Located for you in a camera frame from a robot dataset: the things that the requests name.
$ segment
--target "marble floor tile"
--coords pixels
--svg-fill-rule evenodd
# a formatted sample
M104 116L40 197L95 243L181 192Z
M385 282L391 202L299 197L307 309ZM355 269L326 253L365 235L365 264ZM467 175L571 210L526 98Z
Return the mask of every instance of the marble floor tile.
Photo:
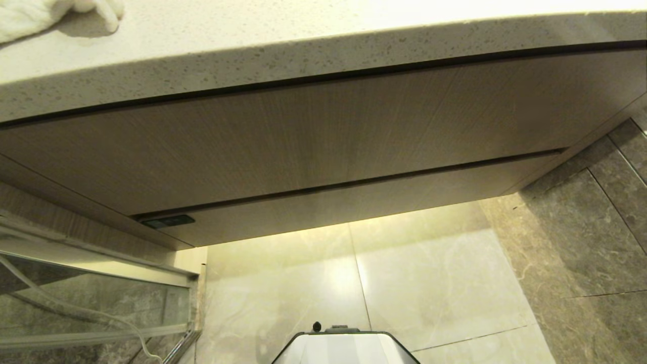
M645 291L549 299L535 314L558 363L645 363Z
M374 330L420 350L535 323L477 203L350 223Z
M27 328L32 326L34 317L34 308L24 301L18 299L17 295L4 294L0 295L0 337L13 336L9 329L20 327Z
M414 352L421 364L554 364L537 324Z
M14 256L3 256L38 285L44 285L58 280L65 280L84 273L83 271L65 269L64 267L42 264L40 262L33 262L27 259L16 258ZM2 264L0 264L0 278L0 295L28 288L25 283L16 278Z
M98 345L96 364L129 363L142 350L139 339L119 340Z
M636 128L632 122L631 124L625 123L614 130L610 136L616 135L618 139L623 138L622 134L625 133L626 125ZM624 146L620 145L622 153L615 150L603 160L590 166L589 170L642 246L642 250L647 252L647 209L645 208L647 206L647 185L637 174L642 171L644 178L647 179L647 137L641 133L637 137L643 139L643 150L638 150L636 146L631 145L632 142ZM627 152L633 152L633 159L630 159ZM640 153L643 155L641 161L638 162Z
M152 354L164 359L175 345L180 342L182 336L184 336L184 333L151 337L148 339L146 346ZM144 351L140 350L128 364L159 364L159 362L156 359L147 357Z
M546 173L540 179L532 182L523 189L523 195L526 200L536 198L560 183L568 180L588 166L603 160L607 155L615 152L616 147L609 142L606 137L588 146L580 153L576 154L560 166Z
M347 224L213 245L196 362L271 363L297 332L369 329Z
M609 133L609 138L642 180L647 181L647 136L638 125L629 119Z
M644 108L638 114L631 117L633 121L641 129L642 133L647 135L647 108Z
M2 364L88 364L97 363L100 345L0 353Z
M541 198L520 197L481 206L531 305L647 289L647 256L589 170Z

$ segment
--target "cabinet drawer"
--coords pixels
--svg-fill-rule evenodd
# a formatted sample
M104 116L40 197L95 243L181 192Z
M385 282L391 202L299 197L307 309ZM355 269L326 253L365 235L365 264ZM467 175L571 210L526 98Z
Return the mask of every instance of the cabinet drawer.
M160 231L192 245L212 245L490 198L499 196L555 157L547 155L186 212L195 223Z
M125 215L568 147L646 91L644 50L363 76L0 131L0 153Z

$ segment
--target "white countertop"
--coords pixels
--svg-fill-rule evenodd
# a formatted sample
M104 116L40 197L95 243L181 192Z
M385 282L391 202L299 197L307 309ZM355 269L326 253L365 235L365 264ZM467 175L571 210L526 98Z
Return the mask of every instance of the white countertop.
M645 0L125 0L0 45L0 122L490 52L647 39Z

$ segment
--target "dark marble tile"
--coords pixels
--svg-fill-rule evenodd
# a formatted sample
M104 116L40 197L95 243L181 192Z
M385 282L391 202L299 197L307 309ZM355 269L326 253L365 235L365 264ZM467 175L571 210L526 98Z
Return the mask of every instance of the dark marble tile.
M70 277L82 275L84 272L75 269L67 269L59 266L33 262L27 259L3 255L20 272L23 272L29 279L38 285L48 284ZM25 290L28 286L13 275L5 266L0 264L0 295Z
M138 328L150 328L156 326L162 326L162 320L164 317L164 309L156 308L154 310L144 310L130 312L125 315L116 315L123 320L126 320ZM116 327L119 327L119 330L123 330L126 326L123 324L116 324Z
M101 309L107 313L123 315L164 307L167 286L162 284L119 279L118 282L106 280L102 285Z
M66 316L48 310L34 312L30 335L72 334L82 332L104 332L110 330L108 322L95 321L80 316Z
M32 325L31 307L23 301L8 294L0 295L0 337L11 336L11 330L18 326L29 327Z
M0 353L2 364L90 364L97 363L99 345L27 352Z
M15 327L0 328L0 338L26 336L26 335L30 335L31 333L32 333L31 326L15 326Z
M643 133L647 134L647 108L631 117Z
M482 206L531 304L647 289L647 256L588 170L539 198L518 196Z
M531 199L542 195L550 188L563 183L588 166L591 166L602 160L608 154L613 153L615 150L616 147L614 147L614 145L611 144L606 138L600 139L599 141L593 143L591 146L588 146L586 149L582 150L573 158L570 158L568 161L562 163L554 170L551 170L540 179L525 187L523 189L524 198Z
M647 258L588 169L481 206L557 363L645 363L647 292L623 292L647 290Z
M148 350L152 354L160 356L162 359L166 358L183 336L184 333L152 337L147 342ZM131 361L131 364L157 364L157 361L146 357L144 352L140 351Z
M184 290L168 289L164 299L163 325L182 324L189 321L190 315L189 295Z
M73 305L90 308L97 310L100 308L98 292L100 286L97 286L94 279L94 274L88 273L78 275L65 280L59 280L48 284L41 285L41 289L50 295ZM59 307L58 304L50 302L32 288L22 290L20 295L35 302L40 302L42 305L56 307L57 310L67 311L66 308Z
M645 363L647 292L549 299L535 316L557 363Z
M141 350L139 339L102 344L97 348L96 364L130 363Z
M608 134L636 173L647 181L647 136L629 119Z
M643 159L647 159L647 139ZM647 252L647 185L619 151L607 155L589 169Z

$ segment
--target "gray marble wall tile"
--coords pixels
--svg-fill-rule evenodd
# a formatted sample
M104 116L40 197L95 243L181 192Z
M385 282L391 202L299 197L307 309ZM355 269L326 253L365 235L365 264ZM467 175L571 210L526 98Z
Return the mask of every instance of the gray marble wall tile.
M69 347L50 350L0 353L0 363L90 364L97 362L98 348L99 345L93 345L88 347Z
M142 350L142 343L139 339L113 341L99 345L96 350L96 364L126 364Z
M629 119L608 134L636 173L647 181L647 136Z
M183 335L184 333L151 337L146 345L151 354L160 356L162 359L164 359L171 352L171 350L173 350L175 345L182 339ZM140 350L139 353L137 353L137 355L133 358L133 360L129 362L129 364L158 363L159 362L156 359L147 357L143 350Z
M0 328L0 339L3 337L27 336L32 333L31 326L15 326Z
M635 127L633 123L627 125L631 128ZM616 138L620 138L620 134L622 133L616 134ZM647 161L647 138L641 134L639 137L644 139L645 150L633 148L633 152L644 153L642 158ZM630 149L631 143L633 142L624 144L621 148ZM647 163L643 167L644 172L647 173ZM645 182L618 150L590 166L589 169L638 243L647 252L647 185Z
M164 298L163 325L181 324L189 321L189 301L186 292L167 290Z
M129 312L154 310L164 307L167 287L162 284L139 282L135 280L100 279L101 310L113 315Z
M481 205L531 305L542 297L647 289L647 256L588 170L525 202L516 209L502 209L500 199Z
M138 328L148 328L162 326L164 318L164 309L155 308L154 310L143 310L127 313L125 315L118 315L122 319L129 321ZM123 324L117 323L115 325L119 330L123 330L126 327Z
M0 337L7 331L2 329L29 327L32 325L32 307L9 294L0 295Z
M67 303L93 310L97 310L100 307L99 296L97 294L98 287L95 284L93 274L79 275L65 280L43 284L40 287L50 295ZM36 302L58 307L58 305L52 304L31 288L19 291L18 293Z
M647 108L631 117L636 122L643 134L647 135Z
M580 153L551 170L546 175L531 183L523 189L525 199L536 198L554 186L563 183L581 170L604 159L615 151L615 147L608 141L599 140Z
M643 364L647 293L549 299L535 312L558 363Z
M537 324L414 352L421 364L554 364Z
M588 170L480 204L558 363L644 363L647 293L622 293L647 290L647 257Z

